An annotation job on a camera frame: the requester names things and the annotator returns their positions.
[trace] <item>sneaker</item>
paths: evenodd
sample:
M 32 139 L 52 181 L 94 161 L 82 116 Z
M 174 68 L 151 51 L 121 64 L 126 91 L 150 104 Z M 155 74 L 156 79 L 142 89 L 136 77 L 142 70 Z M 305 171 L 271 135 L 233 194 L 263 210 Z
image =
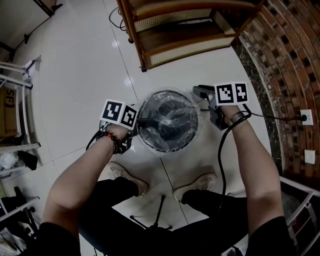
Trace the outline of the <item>sneaker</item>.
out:
M 193 183 L 184 185 L 173 191 L 173 197 L 181 202 L 184 194 L 189 190 L 209 190 L 216 183 L 217 176 L 214 173 L 207 173 L 198 177 Z
M 133 177 L 122 165 L 116 162 L 108 162 L 106 167 L 106 171 L 109 174 L 109 177 L 112 180 L 115 180 L 118 177 L 126 178 L 129 181 L 134 182 L 138 186 L 139 194 L 138 196 L 144 195 L 149 188 L 148 183 L 144 182 L 143 180 Z

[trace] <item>brick wall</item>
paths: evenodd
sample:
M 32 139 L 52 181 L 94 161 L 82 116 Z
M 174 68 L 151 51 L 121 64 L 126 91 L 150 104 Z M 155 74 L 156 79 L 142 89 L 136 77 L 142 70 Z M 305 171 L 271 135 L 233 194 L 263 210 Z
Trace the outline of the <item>brick wall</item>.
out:
M 242 37 L 265 70 L 276 115 L 299 117 L 300 109 L 312 110 L 313 126 L 279 121 L 282 168 L 285 177 L 320 189 L 320 4 L 266 0 Z M 306 149 L 315 150 L 315 164 L 305 163 Z

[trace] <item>black pants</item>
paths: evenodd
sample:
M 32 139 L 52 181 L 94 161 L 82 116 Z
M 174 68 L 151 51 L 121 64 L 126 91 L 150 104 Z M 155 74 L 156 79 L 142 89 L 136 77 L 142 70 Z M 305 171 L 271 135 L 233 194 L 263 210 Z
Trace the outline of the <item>black pants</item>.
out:
M 125 178 L 99 181 L 79 218 L 80 234 L 97 250 L 115 255 L 215 255 L 248 233 L 247 200 L 207 190 L 190 190 L 182 203 L 209 216 L 174 231 L 149 231 L 112 206 L 138 195 L 137 185 Z

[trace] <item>white tile floor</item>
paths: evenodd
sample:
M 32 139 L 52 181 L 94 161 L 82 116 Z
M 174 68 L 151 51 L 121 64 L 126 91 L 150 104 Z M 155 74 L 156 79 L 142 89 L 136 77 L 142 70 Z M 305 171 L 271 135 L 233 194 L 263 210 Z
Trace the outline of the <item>white tile floor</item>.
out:
M 51 185 L 83 154 L 84 147 L 96 132 L 107 98 L 133 104 L 163 87 L 190 91 L 196 85 L 246 81 L 249 84 L 248 107 L 261 113 L 250 80 L 232 48 L 187 57 L 142 73 L 135 46 L 128 43 L 125 32 L 109 22 L 110 12 L 117 7 L 116 0 L 58 0 L 57 3 L 63 6 L 31 35 L 28 44 L 19 47 L 14 59 L 17 64 L 24 64 L 39 55 L 42 59 L 40 72 L 33 80 L 34 88 L 28 96 L 28 112 L 32 119 L 30 130 L 42 146 L 37 150 L 39 167 L 2 180 L 9 196 L 13 194 L 13 187 L 18 185 L 27 196 L 40 197 L 35 205 L 38 219 Z M 111 18 L 120 24 L 121 17 L 116 11 Z M 208 168 L 218 176 L 212 190 L 222 191 L 217 159 L 222 132 L 210 123 L 207 112 L 203 112 L 202 117 L 204 126 L 198 138 L 175 158 L 160 159 L 137 137 L 128 152 L 113 157 L 114 161 L 150 184 L 150 191 L 144 197 L 131 198 L 116 205 L 117 211 L 127 217 L 139 216 L 143 223 L 151 225 L 156 218 L 160 195 L 165 194 L 167 198 L 160 218 L 162 227 L 172 225 L 177 229 L 206 218 L 187 205 L 179 205 L 172 197 L 172 187 L 192 182 Z M 263 118 L 252 117 L 249 121 L 270 152 Z M 223 146 L 222 161 L 227 193 L 243 192 L 231 134 Z M 105 172 L 100 177 L 108 178 Z M 84 239 L 80 241 L 82 255 L 94 255 L 93 248 Z

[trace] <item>wall outlet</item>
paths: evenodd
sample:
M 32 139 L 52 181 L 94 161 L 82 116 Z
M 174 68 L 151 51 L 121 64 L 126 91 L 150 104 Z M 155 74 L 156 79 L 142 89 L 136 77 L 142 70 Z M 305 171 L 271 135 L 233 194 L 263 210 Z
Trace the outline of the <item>wall outlet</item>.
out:
M 304 126 L 313 126 L 314 120 L 312 118 L 311 109 L 300 109 L 301 116 L 306 115 L 306 121 L 302 121 L 302 125 Z
M 316 163 L 316 152 L 314 150 L 304 150 L 304 162 L 307 164 Z

